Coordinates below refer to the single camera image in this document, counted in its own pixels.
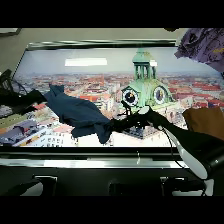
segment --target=green dome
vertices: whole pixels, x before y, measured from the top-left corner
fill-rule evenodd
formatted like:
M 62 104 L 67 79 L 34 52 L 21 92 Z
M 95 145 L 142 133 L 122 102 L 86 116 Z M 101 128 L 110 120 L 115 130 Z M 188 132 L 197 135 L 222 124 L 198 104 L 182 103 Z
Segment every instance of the green dome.
M 139 48 L 136 55 L 132 59 L 133 63 L 149 63 L 150 60 L 154 60 L 152 55 L 144 48 Z

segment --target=dark blue cloth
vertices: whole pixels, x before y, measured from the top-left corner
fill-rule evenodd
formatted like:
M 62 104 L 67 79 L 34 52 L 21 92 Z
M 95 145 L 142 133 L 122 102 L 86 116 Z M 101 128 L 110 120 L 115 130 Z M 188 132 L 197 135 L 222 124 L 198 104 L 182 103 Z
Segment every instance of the dark blue cloth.
M 75 127 L 72 130 L 73 137 L 96 133 L 101 144 L 109 140 L 112 133 L 110 120 L 94 103 L 66 95 L 64 86 L 50 85 L 50 91 L 44 96 L 47 99 L 47 106 L 57 114 L 59 121 Z

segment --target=brown cloth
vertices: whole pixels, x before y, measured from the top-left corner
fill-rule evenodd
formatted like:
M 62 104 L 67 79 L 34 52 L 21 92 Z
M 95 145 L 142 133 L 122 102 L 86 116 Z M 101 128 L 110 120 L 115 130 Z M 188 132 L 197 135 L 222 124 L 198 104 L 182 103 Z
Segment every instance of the brown cloth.
M 224 114 L 219 107 L 190 108 L 184 111 L 183 116 L 190 131 L 224 140 Z

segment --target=white wall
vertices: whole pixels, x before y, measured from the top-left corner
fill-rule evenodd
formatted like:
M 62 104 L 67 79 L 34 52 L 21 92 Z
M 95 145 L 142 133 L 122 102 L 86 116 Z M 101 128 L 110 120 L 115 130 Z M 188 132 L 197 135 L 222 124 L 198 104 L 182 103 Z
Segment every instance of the white wall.
M 0 28 L 0 33 L 16 32 L 18 28 Z

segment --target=clock face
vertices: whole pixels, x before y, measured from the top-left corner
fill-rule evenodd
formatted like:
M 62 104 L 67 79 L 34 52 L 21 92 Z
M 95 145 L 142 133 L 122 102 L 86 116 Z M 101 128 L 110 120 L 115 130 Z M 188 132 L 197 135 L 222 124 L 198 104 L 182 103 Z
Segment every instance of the clock face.
M 157 104 L 163 104 L 165 102 L 166 92 L 164 88 L 158 86 L 155 88 L 153 96 Z
M 134 107 L 138 103 L 138 94 L 131 89 L 127 89 L 123 92 L 123 100 L 131 107 Z

